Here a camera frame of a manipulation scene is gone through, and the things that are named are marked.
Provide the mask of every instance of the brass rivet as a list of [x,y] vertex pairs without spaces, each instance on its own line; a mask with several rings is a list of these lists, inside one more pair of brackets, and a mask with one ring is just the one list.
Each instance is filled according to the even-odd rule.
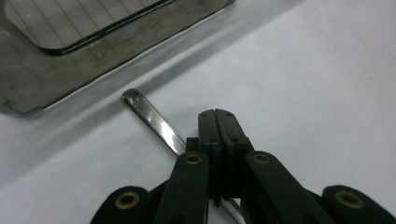
[[364,206],[364,202],[360,197],[345,189],[337,191],[335,193],[335,199],[337,199],[339,203],[354,209],[361,209]]
[[186,163],[190,165],[195,165],[201,162],[201,157],[198,155],[190,155],[186,157]]
[[256,161],[256,162],[258,162],[258,163],[261,163],[261,164],[265,164],[265,163],[268,163],[268,162],[270,162],[270,158],[267,156],[267,155],[265,155],[265,154],[256,154],[256,155],[254,155],[254,161]]
[[128,191],[121,194],[116,200],[116,206],[119,209],[128,209],[135,207],[140,200],[139,194],[133,191]]

